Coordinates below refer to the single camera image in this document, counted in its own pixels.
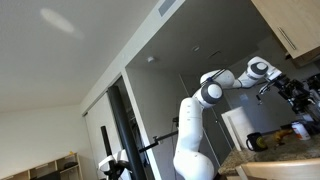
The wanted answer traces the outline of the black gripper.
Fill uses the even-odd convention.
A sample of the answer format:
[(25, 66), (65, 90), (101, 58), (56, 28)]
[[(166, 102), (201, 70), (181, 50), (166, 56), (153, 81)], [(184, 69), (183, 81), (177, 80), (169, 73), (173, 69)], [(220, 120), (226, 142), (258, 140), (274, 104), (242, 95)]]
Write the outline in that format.
[(289, 102), (294, 112), (309, 112), (313, 102), (311, 91), (315, 89), (314, 81), (290, 80), (286, 75), (278, 79), (278, 93)]

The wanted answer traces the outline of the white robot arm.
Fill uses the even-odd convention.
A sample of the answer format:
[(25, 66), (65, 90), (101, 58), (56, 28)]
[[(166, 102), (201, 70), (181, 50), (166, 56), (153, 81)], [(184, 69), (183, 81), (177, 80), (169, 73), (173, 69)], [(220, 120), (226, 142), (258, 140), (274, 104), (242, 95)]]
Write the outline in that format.
[(191, 97), (182, 100), (179, 110), (178, 139), (173, 165), (185, 180), (214, 178), (213, 163), (199, 152), (203, 137), (203, 110), (216, 105), (223, 97), (225, 89), (248, 89), (260, 79), (266, 80), (266, 84), (259, 90), (260, 94), (275, 86), (296, 112), (316, 102), (315, 89), (306, 90), (303, 83), (290, 80), (279, 69), (258, 56), (248, 61), (247, 69), (238, 78), (228, 69), (203, 74), (200, 88)]

